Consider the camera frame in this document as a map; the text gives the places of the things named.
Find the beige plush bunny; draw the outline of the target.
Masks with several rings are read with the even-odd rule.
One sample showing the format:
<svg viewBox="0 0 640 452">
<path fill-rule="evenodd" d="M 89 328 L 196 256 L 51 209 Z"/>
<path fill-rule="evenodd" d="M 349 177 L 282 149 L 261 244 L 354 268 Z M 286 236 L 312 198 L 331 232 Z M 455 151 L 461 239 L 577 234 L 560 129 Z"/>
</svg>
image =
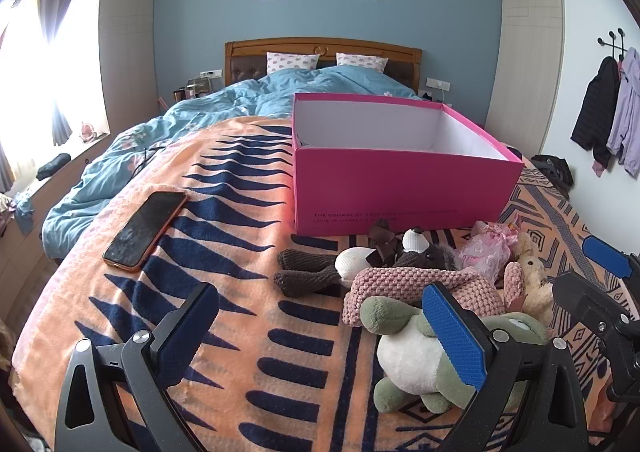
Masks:
<svg viewBox="0 0 640 452">
<path fill-rule="evenodd" d="M 552 284 L 537 257 L 537 247 L 527 233 L 518 235 L 512 257 L 503 274 L 506 310 L 526 313 L 550 327 L 554 305 Z"/>
</svg>

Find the green white plush frog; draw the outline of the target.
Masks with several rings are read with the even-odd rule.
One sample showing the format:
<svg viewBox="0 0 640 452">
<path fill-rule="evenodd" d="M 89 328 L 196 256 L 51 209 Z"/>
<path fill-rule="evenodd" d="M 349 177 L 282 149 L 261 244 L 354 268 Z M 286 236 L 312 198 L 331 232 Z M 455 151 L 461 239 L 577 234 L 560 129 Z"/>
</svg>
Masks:
<svg viewBox="0 0 640 452">
<path fill-rule="evenodd" d="M 416 399 L 434 414 L 466 408 L 475 389 L 460 380 L 419 308 L 373 296 L 362 303 L 360 321 L 380 337 L 376 356 L 384 376 L 373 394 L 378 412 L 397 412 Z"/>
</svg>

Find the pink brocade drawstring pouch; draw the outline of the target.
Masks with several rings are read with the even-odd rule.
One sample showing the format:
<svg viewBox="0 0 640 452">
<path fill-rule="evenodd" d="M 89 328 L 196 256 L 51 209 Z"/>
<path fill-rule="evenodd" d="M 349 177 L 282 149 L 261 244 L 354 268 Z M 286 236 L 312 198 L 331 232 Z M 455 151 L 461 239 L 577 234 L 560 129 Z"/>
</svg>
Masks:
<svg viewBox="0 0 640 452">
<path fill-rule="evenodd" d="M 518 228 L 515 224 L 477 221 L 471 238 L 457 250 L 457 256 L 462 268 L 473 268 L 496 284 L 517 243 Z"/>
</svg>

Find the brown white plush dog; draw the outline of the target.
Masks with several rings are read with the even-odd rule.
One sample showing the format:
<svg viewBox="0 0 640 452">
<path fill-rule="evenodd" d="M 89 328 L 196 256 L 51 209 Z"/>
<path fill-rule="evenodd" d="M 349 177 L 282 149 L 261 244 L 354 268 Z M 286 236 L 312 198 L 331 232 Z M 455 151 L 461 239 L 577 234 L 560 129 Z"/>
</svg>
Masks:
<svg viewBox="0 0 640 452">
<path fill-rule="evenodd" d="M 348 247 L 338 255 L 285 249 L 277 256 L 280 270 L 273 282 L 286 297 L 296 298 L 332 285 L 352 287 L 358 273 L 369 268 L 407 267 L 456 271 L 461 264 L 452 248 L 431 243 L 420 227 L 399 237 L 386 220 L 368 232 L 369 245 Z"/>
</svg>

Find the black bag on floor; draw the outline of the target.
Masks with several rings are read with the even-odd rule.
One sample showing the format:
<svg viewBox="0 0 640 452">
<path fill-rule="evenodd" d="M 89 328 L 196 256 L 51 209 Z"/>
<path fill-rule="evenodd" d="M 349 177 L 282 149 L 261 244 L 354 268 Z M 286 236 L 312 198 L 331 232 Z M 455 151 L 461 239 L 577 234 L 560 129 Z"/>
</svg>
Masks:
<svg viewBox="0 0 640 452">
<path fill-rule="evenodd" d="M 535 155 L 532 164 L 550 181 L 565 199 L 570 198 L 570 190 L 574 187 L 573 173 L 564 158 L 552 155 Z"/>
</svg>

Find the lilac hanging hoodie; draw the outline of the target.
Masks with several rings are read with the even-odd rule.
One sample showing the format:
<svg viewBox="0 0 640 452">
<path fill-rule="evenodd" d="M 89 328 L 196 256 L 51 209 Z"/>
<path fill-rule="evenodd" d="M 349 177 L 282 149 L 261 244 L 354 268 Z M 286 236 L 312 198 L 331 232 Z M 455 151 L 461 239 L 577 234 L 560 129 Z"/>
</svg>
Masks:
<svg viewBox="0 0 640 452">
<path fill-rule="evenodd" d="M 631 178 L 638 178 L 640 164 L 640 66 L 639 52 L 631 46 L 620 70 L 620 89 L 608 143 L 608 151 L 617 157 Z"/>
</svg>

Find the black hanging jacket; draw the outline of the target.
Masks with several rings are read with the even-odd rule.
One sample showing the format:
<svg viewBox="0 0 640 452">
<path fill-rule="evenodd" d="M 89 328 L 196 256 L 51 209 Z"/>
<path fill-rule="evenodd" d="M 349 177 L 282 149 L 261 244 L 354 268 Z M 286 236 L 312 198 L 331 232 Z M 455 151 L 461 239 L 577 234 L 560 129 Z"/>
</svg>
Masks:
<svg viewBox="0 0 640 452">
<path fill-rule="evenodd" d="M 592 170 L 598 178 L 610 164 L 606 143 L 611 133 L 620 89 L 620 66 L 613 56 L 605 56 L 597 74 L 589 82 L 570 139 L 592 152 Z"/>
</svg>

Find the orange case smartphone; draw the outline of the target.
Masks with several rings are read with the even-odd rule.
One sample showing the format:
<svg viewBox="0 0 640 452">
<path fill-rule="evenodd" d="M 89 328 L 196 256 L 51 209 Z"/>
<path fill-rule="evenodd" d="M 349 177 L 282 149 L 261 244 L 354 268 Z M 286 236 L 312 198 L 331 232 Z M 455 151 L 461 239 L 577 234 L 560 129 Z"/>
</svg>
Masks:
<svg viewBox="0 0 640 452">
<path fill-rule="evenodd" d="M 153 192 L 115 235 L 103 260 L 128 272 L 140 270 L 187 200 L 184 192 Z"/>
</svg>

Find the pink cardboard box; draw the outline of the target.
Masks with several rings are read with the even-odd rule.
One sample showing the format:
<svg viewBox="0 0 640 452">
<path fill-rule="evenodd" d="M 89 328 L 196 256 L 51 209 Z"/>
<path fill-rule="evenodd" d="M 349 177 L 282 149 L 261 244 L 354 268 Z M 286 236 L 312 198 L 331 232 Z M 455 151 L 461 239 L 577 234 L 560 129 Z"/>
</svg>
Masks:
<svg viewBox="0 0 640 452">
<path fill-rule="evenodd" d="M 524 163 L 445 104 L 382 95 L 293 97 L 294 225 L 306 236 L 496 221 Z"/>
</svg>

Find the right patterned pillow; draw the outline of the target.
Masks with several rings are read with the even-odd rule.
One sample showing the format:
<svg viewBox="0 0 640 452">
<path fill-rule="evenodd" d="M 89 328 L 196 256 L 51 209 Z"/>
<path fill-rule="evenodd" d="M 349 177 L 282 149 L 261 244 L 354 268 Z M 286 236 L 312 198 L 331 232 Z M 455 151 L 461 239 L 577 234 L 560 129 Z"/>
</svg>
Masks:
<svg viewBox="0 0 640 452">
<path fill-rule="evenodd" d="M 388 63 L 386 57 L 356 53 L 336 52 L 335 58 L 337 66 L 368 68 L 377 72 L 384 72 Z"/>
</svg>

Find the patterned pillow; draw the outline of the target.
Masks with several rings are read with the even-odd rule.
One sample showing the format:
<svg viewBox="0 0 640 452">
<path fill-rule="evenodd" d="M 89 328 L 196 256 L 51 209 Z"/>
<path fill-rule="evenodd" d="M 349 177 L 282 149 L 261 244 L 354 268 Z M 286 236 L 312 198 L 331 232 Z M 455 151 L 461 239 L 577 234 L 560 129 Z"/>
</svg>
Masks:
<svg viewBox="0 0 640 452">
<path fill-rule="evenodd" d="M 356 53 L 336 52 L 335 58 L 337 66 L 368 68 L 377 72 L 384 72 L 388 63 L 386 57 Z"/>
<path fill-rule="evenodd" d="M 315 70 L 320 56 L 318 54 L 267 53 L 267 74 L 287 69 Z"/>
</svg>

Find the wooden headboard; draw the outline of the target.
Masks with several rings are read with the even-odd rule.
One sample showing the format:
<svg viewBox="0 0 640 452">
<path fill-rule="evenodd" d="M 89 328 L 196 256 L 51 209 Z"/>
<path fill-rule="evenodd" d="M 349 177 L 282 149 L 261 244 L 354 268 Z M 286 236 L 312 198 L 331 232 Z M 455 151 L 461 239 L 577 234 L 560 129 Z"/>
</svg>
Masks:
<svg viewBox="0 0 640 452">
<path fill-rule="evenodd" d="M 386 76 L 419 91 L 422 51 L 420 48 L 343 38 L 284 37 L 231 41 L 224 45 L 224 84 L 259 79 L 267 74 L 267 53 L 318 55 L 318 67 L 336 64 L 338 52 L 386 58 Z"/>
</svg>

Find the left patterned pillow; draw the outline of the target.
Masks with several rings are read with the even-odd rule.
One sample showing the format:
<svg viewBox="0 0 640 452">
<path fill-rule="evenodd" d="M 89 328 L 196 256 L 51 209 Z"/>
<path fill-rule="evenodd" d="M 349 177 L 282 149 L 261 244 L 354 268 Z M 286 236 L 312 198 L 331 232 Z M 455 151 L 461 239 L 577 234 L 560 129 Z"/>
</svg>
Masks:
<svg viewBox="0 0 640 452">
<path fill-rule="evenodd" d="M 267 74 L 287 69 L 315 70 L 320 56 L 318 54 L 267 53 Z"/>
</svg>

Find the black wall coat hook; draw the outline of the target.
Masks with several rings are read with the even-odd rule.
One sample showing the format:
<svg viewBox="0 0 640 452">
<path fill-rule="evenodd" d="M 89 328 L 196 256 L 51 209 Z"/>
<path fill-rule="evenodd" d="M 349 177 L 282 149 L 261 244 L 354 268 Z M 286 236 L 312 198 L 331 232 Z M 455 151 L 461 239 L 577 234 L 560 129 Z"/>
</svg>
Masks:
<svg viewBox="0 0 640 452">
<path fill-rule="evenodd" d="M 620 62 L 624 59 L 627 49 L 625 48 L 625 31 L 622 28 L 618 28 L 616 32 L 610 30 L 608 32 L 608 40 L 601 37 L 597 39 L 598 45 L 610 48 L 612 50 L 612 56 L 616 57 Z"/>
</svg>

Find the wall power socket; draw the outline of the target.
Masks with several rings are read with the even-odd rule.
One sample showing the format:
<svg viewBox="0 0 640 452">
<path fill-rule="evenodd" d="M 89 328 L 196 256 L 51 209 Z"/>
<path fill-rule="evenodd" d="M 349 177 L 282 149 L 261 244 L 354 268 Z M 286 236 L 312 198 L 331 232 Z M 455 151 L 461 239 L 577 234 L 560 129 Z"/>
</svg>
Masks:
<svg viewBox="0 0 640 452">
<path fill-rule="evenodd" d="M 427 78 L 425 80 L 425 84 L 427 88 L 431 88 L 431 89 L 437 89 L 444 92 L 448 92 L 450 90 L 450 83 L 444 80 Z"/>
</svg>

